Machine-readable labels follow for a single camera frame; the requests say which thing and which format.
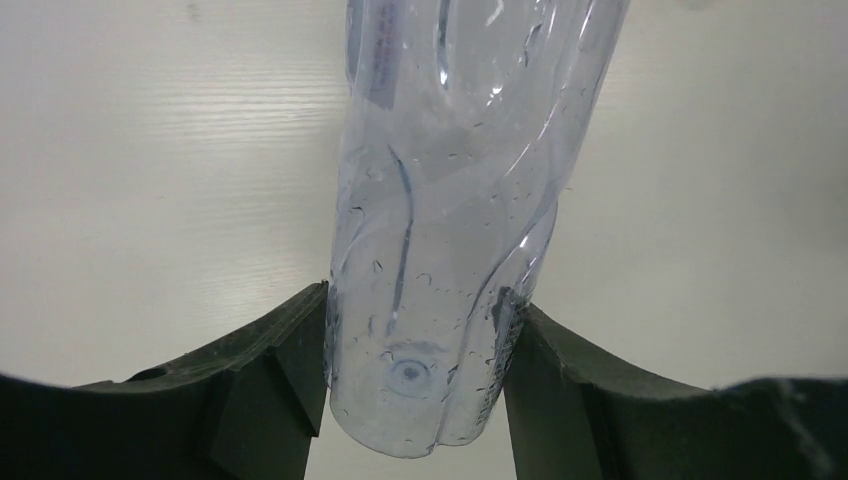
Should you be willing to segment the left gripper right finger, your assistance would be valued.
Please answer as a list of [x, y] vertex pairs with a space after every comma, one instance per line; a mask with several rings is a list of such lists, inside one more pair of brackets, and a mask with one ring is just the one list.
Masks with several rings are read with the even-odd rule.
[[520, 479], [843, 479], [847, 383], [708, 390], [654, 374], [535, 306], [504, 384]]

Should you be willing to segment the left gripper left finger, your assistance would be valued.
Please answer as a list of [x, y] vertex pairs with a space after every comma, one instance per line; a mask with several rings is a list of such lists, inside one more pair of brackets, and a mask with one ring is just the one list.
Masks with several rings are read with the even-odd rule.
[[1, 379], [5, 479], [301, 479], [320, 432], [328, 286], [123, 382]]

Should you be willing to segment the clear blue water bottle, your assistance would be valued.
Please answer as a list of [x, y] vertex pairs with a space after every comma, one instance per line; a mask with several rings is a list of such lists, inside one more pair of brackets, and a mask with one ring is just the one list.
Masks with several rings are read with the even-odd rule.
[[359, 444], [484, 430], [627, 9], [348, 3], [325, 372]]

